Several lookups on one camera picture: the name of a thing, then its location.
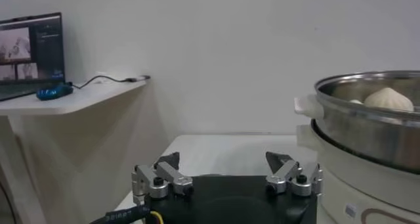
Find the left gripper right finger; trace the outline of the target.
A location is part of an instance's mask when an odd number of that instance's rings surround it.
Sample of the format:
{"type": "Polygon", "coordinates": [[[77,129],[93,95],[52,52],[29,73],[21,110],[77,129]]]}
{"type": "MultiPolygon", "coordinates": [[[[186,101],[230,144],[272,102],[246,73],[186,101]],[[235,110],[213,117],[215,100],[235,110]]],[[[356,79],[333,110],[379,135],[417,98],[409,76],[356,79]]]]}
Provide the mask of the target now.
{"type": "Polygon", "coordinates": [[[301,165],[289,155],[266,152],[266,161],[272,171],[266,176],[266,191],[277,196],[290,191],[295,196],[322,194],[323,170],[319,163],[301,165]]]}

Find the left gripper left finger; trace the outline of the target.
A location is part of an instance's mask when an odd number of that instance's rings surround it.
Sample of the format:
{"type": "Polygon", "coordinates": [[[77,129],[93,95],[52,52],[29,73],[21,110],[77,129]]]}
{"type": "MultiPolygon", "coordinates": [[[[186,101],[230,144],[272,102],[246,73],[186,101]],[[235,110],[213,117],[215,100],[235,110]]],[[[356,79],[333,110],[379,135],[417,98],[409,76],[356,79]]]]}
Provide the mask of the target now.
{"type": "Polygon", "coordinates": [[[180,153],[161,156],[152,166],[136,165],[131,173],[133,202],[139,206],[145,196],[161,200],[173,193],[190,197],[193,179],[179,172],[180,153]]]}

